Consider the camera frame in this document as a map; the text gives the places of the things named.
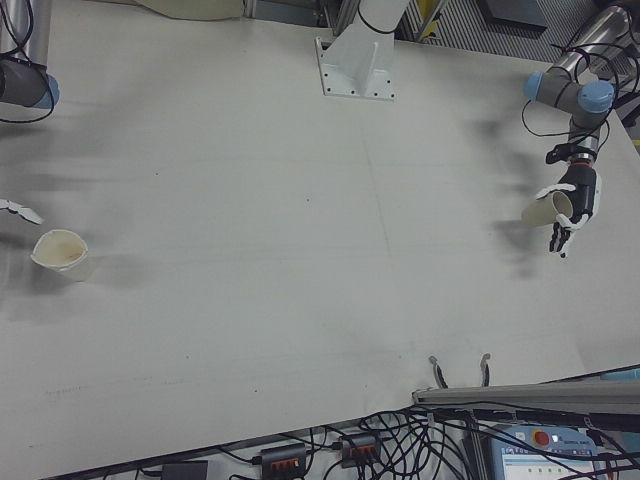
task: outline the paper cup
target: paper cup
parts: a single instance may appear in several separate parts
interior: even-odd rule
[[[31,260],[76,282],[91,274],[89,248],[77,233],[51,230],[40,237],[33,248]]]
[[[564,193],[553,192],[525,208],[522,211],[522,221],[531,227],[541,227],[555,223],[559,213],[571,218],[573,205]]]

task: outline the screen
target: screen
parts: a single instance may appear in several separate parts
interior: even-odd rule
[[[590,450],[549,450],[549,453],[591,455]],[[594,471],[593,463],[587,460],[566,460],[562,458],[558,459],[558,461],[580,473]],[[503,448],[502,466],[504,468],[504,480],[557,480],[572,474],[566,468],[550,462],[542,455],[531,454],[520,448]]]

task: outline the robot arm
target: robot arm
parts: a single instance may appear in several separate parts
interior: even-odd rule
[[[0,0],[0,102],[51,109],[60,96],[47,75],[52,0]]]
[[[567,172],[555,185],[541,190],[536,199],[556,191],[567,195],[570,216],[556,217],[549,250],[566,257],[575,233],[598,213],[601,178],[594,164],[598,157],[600,130],[612,110],[617,91],[602,80],[579,83],[578,77],[594,62],[610,62],[632,42],[632,30],[640,18],[636,1],[616,2],[601,12],[562,57],[546,72],[534,72],[524,86],[530,101],[571,114],[566,143],[547,154],[546,163],[566,162]]]

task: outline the red button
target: red button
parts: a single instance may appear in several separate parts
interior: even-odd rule
[[[538,445],[549,445],[549,435],[547,435],[547,433],[543,432],[542,430],[536,430],[535,432],[533,432],[533,441]]]

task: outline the table surface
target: table surface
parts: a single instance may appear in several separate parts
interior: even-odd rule
[[[518,219],[564,167],[542,64],[396,45],[394,103],[324,97],[318,30],[57,0],[53,118],[0,128],[0,478],[355,418],[433,385],[638,363],[640,162],[617,118],[567,260]],[[543,106],[533,128],[564,131]],[[96,269],[32,264],[51,228]]]

